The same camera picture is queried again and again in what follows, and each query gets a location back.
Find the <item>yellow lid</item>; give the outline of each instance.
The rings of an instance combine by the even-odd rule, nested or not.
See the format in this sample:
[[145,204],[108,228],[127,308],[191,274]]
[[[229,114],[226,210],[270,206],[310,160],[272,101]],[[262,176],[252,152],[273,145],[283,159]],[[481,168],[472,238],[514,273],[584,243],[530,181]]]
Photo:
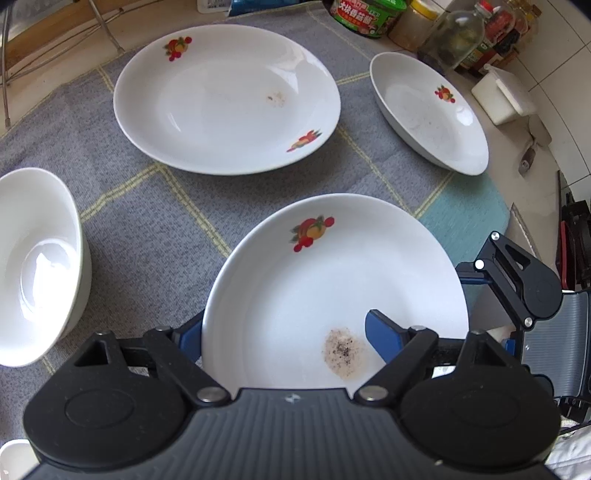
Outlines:
[[430,8],[429,5],[425,5],[421,0],[413,0],[410,3],[410,7],[419,12],[422,16],[427,17],[429,20],[436,20],[441,14],[436,10],[437,7],[435,7],[435,5]]

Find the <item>fruit pattern decoration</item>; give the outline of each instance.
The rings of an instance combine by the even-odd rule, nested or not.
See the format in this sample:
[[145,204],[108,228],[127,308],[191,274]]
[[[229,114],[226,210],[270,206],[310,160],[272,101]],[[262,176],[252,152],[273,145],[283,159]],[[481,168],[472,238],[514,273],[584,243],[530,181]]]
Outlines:
[[307,145],[308,143],[313,142],[321,135],[322,135],[322,133],[320,133],[320,130],[316,130],[316,131],[310,130],[308,133],[306,133],[306,135],[304,135],[303,137],[300,137],[300,139],[291,146],[291,148],[288,150],[288,152],[293,152],[296,148],[301,148],[304,145]]
[[324,218],[323,215],[320,215],[318,218],[308,218],[292,228],[291,233],[294,233],[294,236],[291,242],[295,244],[294,252],[301,251],[302,247],[311,247],[314,240],[318,240],[324,235],[326,229],[334,224],[334,217]]
[[444,87],[443,85],[437,87],[437,90],[435,90],[435,95],[437,95],[441,100],[445,100],[446,102],[456,103],[456,99],[453,97],[453,93],[449,90],[449,88]]
[[169,41],[163,48],[169,61],[179,59],[187,51],[189,44],[193,41],[191,37],[179,37]]

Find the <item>metal rack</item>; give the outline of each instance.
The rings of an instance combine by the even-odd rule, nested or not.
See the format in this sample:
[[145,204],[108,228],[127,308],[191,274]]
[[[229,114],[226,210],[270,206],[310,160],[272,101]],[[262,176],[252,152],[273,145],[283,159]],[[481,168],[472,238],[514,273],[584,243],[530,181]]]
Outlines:
[[[56,45],[52,46],[49,50],[44,51],[39,55],[36,55],[32,60],[30,60],[25,65],[21,66],[18,70],[14,71],[12,74],[9,74],[7,72],[7,59],[6,59],[6,48],[5,48],[5,46],[8,44],[8,32],[10,30],[10,23],[12,21],[12,5],[10,5],[4,11],[4,26],[2,28],[2,47],[1,47],[1,49],[2,49],[2,58],[1,58],[2,65],[1,65],[0,78],[2,79],[1,85],[2,85],[2,103],[4,105],[4,124],[5,124],[7,130],[11,127],[11,121],[10,121],[10,115],[9,115],[9,109],[8,109],[8,91],[7,91],[8,90],[7,87],[10,85],[11,81],[16,80],[20,77],[23,77],[31,72],[34,72],[35,70],[47,65],[48,63],[51,63],[53,60],[57,59],[58,57],[61,57],[64,53],[66,53],[67,51],[71,50],[72,48],[74,48],[78,44],[85,41],[85,39],[90,37],[93,33],[97,32],[98,30],[104,30],[105,34],[107,35],[107,38],[111,41],[111,43],[117,49],[117,53],[122,54],[125,50],[123,49],[123,47],[121,47],[121,45],[119,45],[119,42],[117,42],[117,39],[113,36],[111,31],[109,30],[108,23],[112,22],[116,18],[119,18],[123,14],[132,12],[132,11],[137,10],[139,8],[147,7],[148,5],[151,5],[151,4],[154,4],[157,2],[161,2],[162,0],[153,0],[153,1],[148,2],[146,4],[142,4],[137,7],[130,8],[130,9],[120,8],[113,15],[111,15],[108,18],[105,18],[103,15],[101,15],[98,7],[96,6],[95,0],[87,0],[87,1],[90,4],[90,7],[95,15],[96,22],[97,22],[96,25],[91,25],[90,27],[87,27],[80,32],[77,32],[73,35],[68,36],[64,40],[61,40]],[[60,51],[58,51],[56,54],[52,55],[48,59],[45,59],[45,60],[33,65],[43,55],[47,54],[51,50],[54,50],[61,45],[63,45],[64,43],[71,40],[72,38],[78,37],[80,35],[81,35],[81,37],[78,39],[77,42],[61,49]]]

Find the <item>wire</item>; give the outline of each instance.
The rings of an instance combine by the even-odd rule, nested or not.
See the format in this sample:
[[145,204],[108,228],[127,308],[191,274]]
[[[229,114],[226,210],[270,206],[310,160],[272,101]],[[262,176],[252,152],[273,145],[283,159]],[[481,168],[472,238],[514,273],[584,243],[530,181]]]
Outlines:
[[590,425],[591,425],[591,420],[586,421],[584,423],[579,423],[578,425],[575,425],[574,427],[569,427],[567,429],[561,430],[560,433],[558,434],[558,436],[560,437],[561,435],[566,435],[567,433],[576,432],[577,430],[588,427]]

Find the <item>bottle cap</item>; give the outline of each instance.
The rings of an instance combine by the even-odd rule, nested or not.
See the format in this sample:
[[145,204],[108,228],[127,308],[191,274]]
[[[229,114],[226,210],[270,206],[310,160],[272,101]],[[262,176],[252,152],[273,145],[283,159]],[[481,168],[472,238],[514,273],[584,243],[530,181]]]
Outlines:
[[416,10],[422,16],[427,17],[429,20],[436,20],[437,17],[443,13],[443,11],[438,11],[435,5],[426,5],[422,0],[413,0],[410,3],[410,6],[413,10]]
[[493,13],[492,5],[486,0],[480,0],[480,5],[489,13]]

